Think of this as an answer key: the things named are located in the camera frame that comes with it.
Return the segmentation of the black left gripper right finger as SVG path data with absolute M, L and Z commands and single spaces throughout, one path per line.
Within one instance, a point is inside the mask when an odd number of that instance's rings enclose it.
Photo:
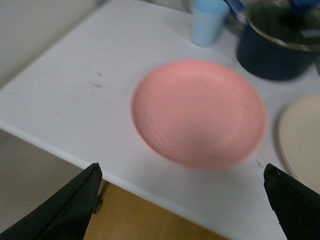
M 264 189 L 288 240 L 320 238 L 320 195 L 271 163 L 264 172 Z

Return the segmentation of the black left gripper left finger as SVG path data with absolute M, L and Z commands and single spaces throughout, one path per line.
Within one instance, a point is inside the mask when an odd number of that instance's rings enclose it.
M 0 234 L 2 240 L 82 240 L 96 208 L 102 170 L 93 163 Z

